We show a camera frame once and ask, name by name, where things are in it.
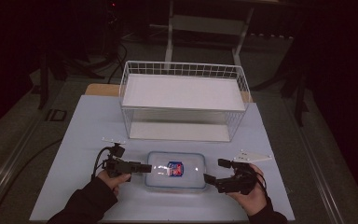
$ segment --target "dark background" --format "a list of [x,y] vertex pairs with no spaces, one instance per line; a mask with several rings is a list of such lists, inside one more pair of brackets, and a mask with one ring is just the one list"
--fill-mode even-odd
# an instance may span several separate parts
[[[132,0],[122,4],[118,1],[117,10],[123,18],[126,15],[131,18],[128,13],[137,12],[140,19],[128,23],[145,34],[145,24],[166,24],[167,2]],[[33,87],[28,76],[39,67],[43,41],[51,48],[83,60],[87,60],[85,48],[101,46],[102,33],[97,28],[106,22],[101,5],[90,5],[88,0],[73,3],[0,1],[0,118]],[[271,18],[274,10],[282,9],[267,7],[265,14],[257,12],[250,31],[295,36],[285,60],[305,68],[307,87],[313,91],[358,183],[358,1],[319,4],[321,7],[312,10],[308,17],[294,18],[295,21],[304,19],[300,30],[298,21],[287,18],[282,24],[290,23],[291,28],[271,29],[268,24],[272,20],[263,18]],[[92,19],[82,21],[82,16]]]

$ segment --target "wire mesh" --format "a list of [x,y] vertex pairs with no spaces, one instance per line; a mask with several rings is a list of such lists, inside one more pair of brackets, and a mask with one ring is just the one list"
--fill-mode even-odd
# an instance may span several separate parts
[[[205,78],[228,78],[235,79],[241,92],[241,98],[245,105],[245,111],[248,103],[252,102],[249,88],[246,82],[245,74],[240,66],[225,64],[209,63],[165,63],[165,62],[126,62],[123,77],[120,83],[119,100],[122,105],[126,93],[127,82],[130,74],[137,75],[164,75],[164,76],[181,76],[181,77],[205,77]],[[131,124],[133,122],[133,111],[136,108],[123,108],[122,112],[125,120],[128,136],[131,135]],[[227,111],[225,113],[227,132],[231,140],[241,120],[244,112]],[[164,113],[163,109],[154,110],[155,113]]]

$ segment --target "black cable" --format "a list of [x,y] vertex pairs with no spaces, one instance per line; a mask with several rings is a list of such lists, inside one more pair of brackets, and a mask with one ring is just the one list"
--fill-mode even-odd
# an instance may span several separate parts
[[101,70],[95,71],[95,73],[101,73],[107,69],[109,69],[110,67],[112,67],[116,62],[111,62],[110,64],[108,64],[105,68],[101,68]]
[[261,178],[263,179],[263,183],[261,183],[261,181],[257,178],[257,183],[263,188],[264,192],[266,193],[266,196],[267,196],[267,182],[266,182],[266,179],[264,178],[264,176],[262,176],[261,174],[257,173],[258,175],[261,176]]
[[100,153],[98,153],[97,159],[95,160],[95,164],[94,164],[94,170],[92,171],[91,180],[93,180],[95,178],[95,176],[97,175],[97,169],[98,169],[98,167],[101,166],[101,165],[98,165],[98,162],[100,161],[101,155],[106,150],[109,150],[109,148],[104,147],[103,149],[101,149]]
[[108,66],[109,64],[114,63],[113,60],[115,59],[115,57],[108,55],[105,57],[105,59],[101,62],[97,62],[97,63],[89,63],[86,64],[85,67],[91,70],[95,70],[98,68],[102,68],[104,66]]
[[29,165],[29,163],[31,163],[31,161],[33,161],[37,156],[39,156],[42,152],[44,152],[46,149],[54,146],[55,144],[59,143],[62,141],[61,139],[58,139],[50,144],[48,144],[47,146],[43,147],[41,150],[39,150],[38,152],[36,152],[36,154],[33,155],[33,157],[31,157],[31,159],[29,159],[22,167],[21,169],[17,172],[17,174],[14,176],[13,180],[11,181],[10,185],[7,187],[7,190],[5,192],[5,194],[2,196],[1,200],[0,200],[0,206],[2,205],[2,203],[4,202],[6,196],[8,195],[8,193],[10,192],[10,189],[13,187],[13,184],[16,182],[17,178],[19,178],[20,174],[22,173],[22,171],[25,169],[25,167],[27,167]]
[[121,68],[121,71],[124,72],[123,63],[126,60],[128,51],[127,51],[127,48],[123,44],[119,43],[119,45],[124,49],[124,56],[122,59],[120,59],[119,55],[117,55],[118,66],[115,68],[115,70],[113,70],[112,74],[110,75],[109,79],[107,80],[107,84],[110,84],[110,81],[112,80],[112,78],[115,75],[118,68]]

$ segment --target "gray floor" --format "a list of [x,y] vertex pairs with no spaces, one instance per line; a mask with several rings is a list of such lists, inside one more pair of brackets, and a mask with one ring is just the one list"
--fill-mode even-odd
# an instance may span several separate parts
[[[250,36],[241,53],[248,84],[254,86],[272,77],[291,40]],[[123,41],[127,60],[163,61],[165,46]],[[174,47],[175,62],[232,64],[229,49]],[[100,72],[108,76],[114,66]],[[50,99],[38,110],[38,95],[26,94],[0,120],[0,167],[15,150],[22,151],[7,174],[7,196],[0,204],[0,223],[29,223],[34,207],[60,143],[48,147],[28,164],[33,155],[63,138],[79,97],[90,83],[101,82],[73,74],[65,82],[50,81]],[[294,99],[282,98],[276,83],[252,92],[277,159],[296,221],[293,223],[358,223],[358,188],[318,107],[307,91],[304,127],[293,118]],[[66,110],[65,121],[45,121],[49,109]],[[25,167],[15,182],[13,177]]]

